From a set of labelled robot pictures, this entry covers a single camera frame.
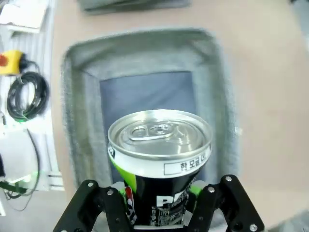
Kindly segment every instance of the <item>black cable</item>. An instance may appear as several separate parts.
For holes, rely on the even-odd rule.
[[[35,142],[34,142],[34,139],[33,139],[32,135],[31,135],[31,133],[30,133],[30,131],[28,129],[27,129],[27,132],[28,132],[29,138],[30,138],[30,140],[31,140],[31,142],[33,144],[33,148],[34,148],[36,159],[37,159],[37,171],[38,171],[38,173],[37,173],[37,177],[36,177],[34,186],[33,186],[33,188],[28,193],[21,193],[21,192],[19,192],[17,195],[13,195],[12,193],[9,193],[9,192],[4,192],[4,190],[3,190],[3,192],[5,194],[5,198],[8,201],[10,199],[16,199],[16,198],[19,198],[21,196],[23,196],[23,197],[29,196],[25,206],[22,209],[16,209],[12,205],[10,205],[12,209],[14,209],[16,211],[19,211],[19,212],[24,211],[27,208],[27,206],[28,206],[28,204],[29,204],[29,202],[30,202],[30,200],[32,198],[33,192],[35,191],[35,189],[38,186],[39,179],[40,179],[40,174],[41,174],[40,173],[41,172],[41,159],[40,159],[39,151],[38,151],[37,146],[35,145]],[[16,190],[18,191],[18,189],[19,189],[19,185],[17,184],[16,185]]]
[[[23,108],[21,105],[21,90],[24,85],[34,85],[34,98],[29,106]],[[17,78],[10,87],[7,98],[7,110],[9,115],[17,122],[25,122],[40,114],[46,105],[49,91],[45,79],[37,72],[26,72]]]

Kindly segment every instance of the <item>aluminum can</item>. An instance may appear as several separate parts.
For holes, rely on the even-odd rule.
[[[211,154],[208,123],[183,111],[142,111],[115,121],[108,139],[132,224],[182,224],[192,181]]]

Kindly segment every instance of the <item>beige table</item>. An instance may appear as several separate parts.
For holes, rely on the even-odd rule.
[[[283,0],[192,0],[189,8],[86,16],[60,0],[55,18],[52,115],[58,163],[74,193],[60,103],[60,64],[77,41],[131,28],[196,26],[216,33],[235,85],[241,180],[267,227],[309,208],[309,57]]]

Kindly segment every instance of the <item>bolt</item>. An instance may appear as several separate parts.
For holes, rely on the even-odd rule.
[[[209,187],[207,190],[208,190],[208,192],[210,192],[210,193],[213,193],[213,192],[214,192],[214,188],[213,188],[213,187]]]
[[[257,231],[257,225],[252,224],[252,225],[250,226],[250,230],[251,230],[252,232]]]
[[[226,179],[228,182],[232,181],[232,178],[231,178],[230,176],[227,176],[225,179]]]

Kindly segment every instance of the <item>red button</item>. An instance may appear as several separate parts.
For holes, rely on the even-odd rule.
[[[0,66],[5,66],[8,63],[8,59],[4,55],[0,55]]]

